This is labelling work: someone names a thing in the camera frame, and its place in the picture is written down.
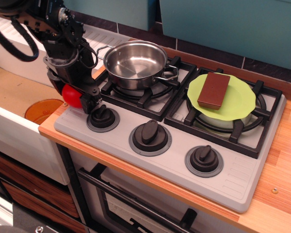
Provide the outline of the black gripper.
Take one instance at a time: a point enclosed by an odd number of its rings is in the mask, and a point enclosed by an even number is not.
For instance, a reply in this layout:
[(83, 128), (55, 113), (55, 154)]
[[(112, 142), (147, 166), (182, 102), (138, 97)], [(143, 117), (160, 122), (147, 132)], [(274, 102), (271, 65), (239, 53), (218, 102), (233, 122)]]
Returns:
[(95, 63), (90, 50), (79, 47), (54, 51), (47, 53), (44, 62), (48, 67), (47, 76), (57, 92), (62, 92), (68, 84), (82, 93), (80, 101), (86, 114), (101, 103), (100, 90), (92, 77)]

